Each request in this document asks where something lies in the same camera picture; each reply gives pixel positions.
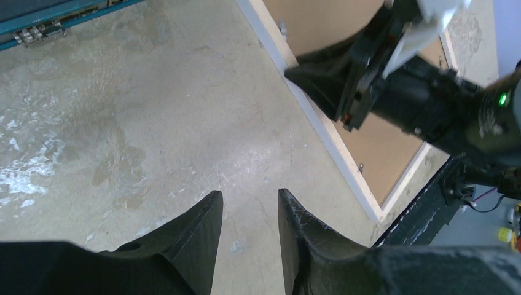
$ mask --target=black cable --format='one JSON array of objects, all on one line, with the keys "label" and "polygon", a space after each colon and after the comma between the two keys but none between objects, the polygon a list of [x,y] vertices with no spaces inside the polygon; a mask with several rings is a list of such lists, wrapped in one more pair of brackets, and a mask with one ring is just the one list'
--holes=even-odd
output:
[{"label": "black cable", "polygon": [[488,213],[488,212],[492,212],[492,211],[496,210],[496,209],[499,207],[499,205],[501,204],[501,201],[503,201],[503,198],[504,198],[504,197],[505,197],[505,195],[501,195],[501,196],[499,197],[499,199],[498,199],[498,203],[494,206],[494,208],[492,208],[492,209],[490,209],[490,210],[487,210],[487,211],[479,211],[478,209],[474,208],[474,206],[472,205],[472,203],[469,202],[469,201],[464,200],[463,203],[465,203],[465,205],[471,207],[472,210],[474,210],[474,211],[476,211],[476,212],[479,212],[479,213]]}]

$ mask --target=cardboard panel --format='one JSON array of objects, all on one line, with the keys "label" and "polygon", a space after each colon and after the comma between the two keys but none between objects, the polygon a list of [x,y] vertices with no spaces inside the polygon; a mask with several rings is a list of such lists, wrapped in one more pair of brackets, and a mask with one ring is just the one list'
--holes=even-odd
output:
[{"label": "cardboard panel", "polygon": [[[273,19],[284,21],[293,54],[301,55],[345,39],[367,24],[382,0],[264,0]],[[446,66],[441,41],[421,53],[434,65]],[[400,129],[369,116],[358,131],[348,132],[336,123],[351,156],[363,163],[363,176],[379,204],[385,201],[422,142]]]}]

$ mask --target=green light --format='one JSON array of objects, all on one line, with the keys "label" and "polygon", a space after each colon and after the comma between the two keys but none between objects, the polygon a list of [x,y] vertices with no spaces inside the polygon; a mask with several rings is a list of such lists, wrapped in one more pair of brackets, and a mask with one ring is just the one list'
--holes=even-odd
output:
[{"label": "green light", "polygon": [[499,106],[504,106],[506,104],[506,93],[501,95],[501,98],[499,99]]}]

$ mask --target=white frame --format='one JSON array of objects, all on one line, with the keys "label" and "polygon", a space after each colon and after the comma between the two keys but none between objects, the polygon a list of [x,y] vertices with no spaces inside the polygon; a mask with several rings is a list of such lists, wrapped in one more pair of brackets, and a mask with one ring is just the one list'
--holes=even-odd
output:
[{"label": "white frame", "polygon": [[[237,0],[237,4],[257,34],[264,49],[270,55],[281,76],[284,78],[284,70],[288,68],[288,66],[297,65],[297,60],[291,52],[288,43],[280,33],[279,28],[263,0]],[[457,68],[449,34],[446,30],[440,35],[440,39],[448,66],[454,69]],[[349,150],[342,141],[333,121],[331,121],[298,86],[285,78],[284,80],[369,219],[377,222],[382,221],[406,189],[411,177],[418,170],[431,149],[431,145],[428,143],[421,145],[409,163],[409,166],[387,195],[384,204],[380,206],[371,193],[371,189],[359,171]]]}]

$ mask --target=floor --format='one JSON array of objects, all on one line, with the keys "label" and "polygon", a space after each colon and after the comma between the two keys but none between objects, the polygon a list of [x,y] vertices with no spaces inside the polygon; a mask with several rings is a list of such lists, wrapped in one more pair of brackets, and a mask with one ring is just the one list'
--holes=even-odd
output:
[{"label": "floor", "polygon": [[234,0],[151,0],[0,52],[0,238],[113,250],[224,194],[215,294],[281,294],[276,192],[370,222]]}]

